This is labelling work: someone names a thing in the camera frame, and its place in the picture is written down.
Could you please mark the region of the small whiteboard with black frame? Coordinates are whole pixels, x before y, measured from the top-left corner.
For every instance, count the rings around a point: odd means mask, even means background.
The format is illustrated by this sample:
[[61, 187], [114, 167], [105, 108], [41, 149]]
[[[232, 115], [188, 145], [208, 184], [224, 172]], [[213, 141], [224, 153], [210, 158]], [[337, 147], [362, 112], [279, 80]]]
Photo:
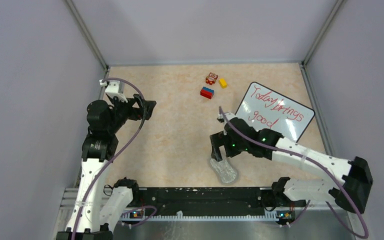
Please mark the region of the small whiteboard with black frame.
[[271, 129], [297, 142], [313, 120], [315, 112], [254, 81], [248, 86], [235, 115], [257, 131]]

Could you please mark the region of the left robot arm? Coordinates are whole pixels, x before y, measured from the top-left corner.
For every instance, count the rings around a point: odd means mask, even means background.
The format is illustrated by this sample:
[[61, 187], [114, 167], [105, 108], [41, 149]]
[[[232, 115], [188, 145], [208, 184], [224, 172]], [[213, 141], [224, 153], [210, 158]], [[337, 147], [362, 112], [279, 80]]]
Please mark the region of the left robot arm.
[[81, 174], [71, 217], [58, 240], [111, 240], [124, 212], [140, 202], [138, 183], [124, 178], [102, 203], [105, 182], [117, 151], [118, 130], [128, 121], [143, 125], [152, 116], [157, 102], [134, 94], [126, 101], [115, 96], [109, 102], [95, 100], [87, 106], [88, 133], [82, 145]]

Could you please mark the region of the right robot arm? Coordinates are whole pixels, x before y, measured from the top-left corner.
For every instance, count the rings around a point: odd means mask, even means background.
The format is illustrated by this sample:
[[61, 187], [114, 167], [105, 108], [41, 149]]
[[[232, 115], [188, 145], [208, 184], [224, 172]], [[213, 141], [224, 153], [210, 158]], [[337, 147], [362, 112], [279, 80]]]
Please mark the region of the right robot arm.
[[224, 130], [210, 135], [211, 159], [221, 162], [242, 152], [256, 158], [295, 166], [321, 178], [320, 181], [293, 180], [282, 177], [272, 184], [273, 200], [279, 206], [291, 201], [315, 200], [335, 202], [342, 209], [366, 210], [373, 176], [368, 162], [356, 156], [353, 160], [336, 158], [295, 143], [269, 128], [256, 130], [236, 116], [224, 124]]

